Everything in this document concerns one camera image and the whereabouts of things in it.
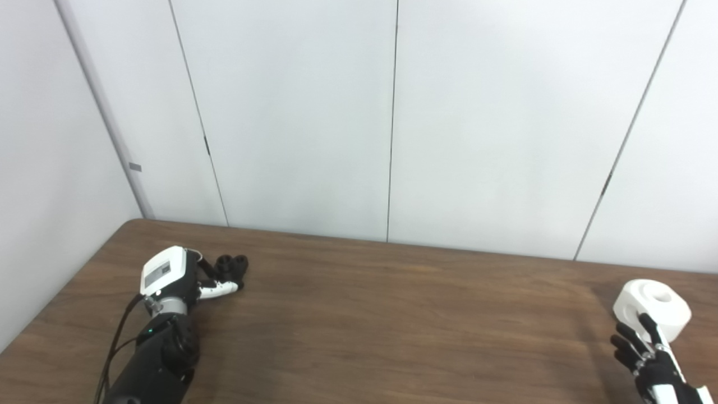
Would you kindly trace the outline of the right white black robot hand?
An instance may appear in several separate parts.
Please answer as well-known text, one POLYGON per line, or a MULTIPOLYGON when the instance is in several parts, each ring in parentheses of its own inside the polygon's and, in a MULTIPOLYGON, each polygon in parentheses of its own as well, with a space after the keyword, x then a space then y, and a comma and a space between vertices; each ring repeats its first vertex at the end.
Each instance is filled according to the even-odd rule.
POLYGON ((649 314, 639 314, 646 342, 630 325, 618 320, 610 343, 614 358, 630 371, 643 403, 713 403, 707 386, 687 382, 674 351, 661 327, 649 314))

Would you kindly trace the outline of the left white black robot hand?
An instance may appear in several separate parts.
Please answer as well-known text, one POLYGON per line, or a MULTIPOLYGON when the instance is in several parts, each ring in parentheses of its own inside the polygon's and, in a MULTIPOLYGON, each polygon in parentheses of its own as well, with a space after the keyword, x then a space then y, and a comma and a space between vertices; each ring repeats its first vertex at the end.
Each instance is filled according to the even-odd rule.
POLYGON ((152 316, 186 315, 199 301, 243 289, 248 267, 244 255, 221 255, 211 263, 198 250, 170 246, 144 264, 140 294, 152 316))

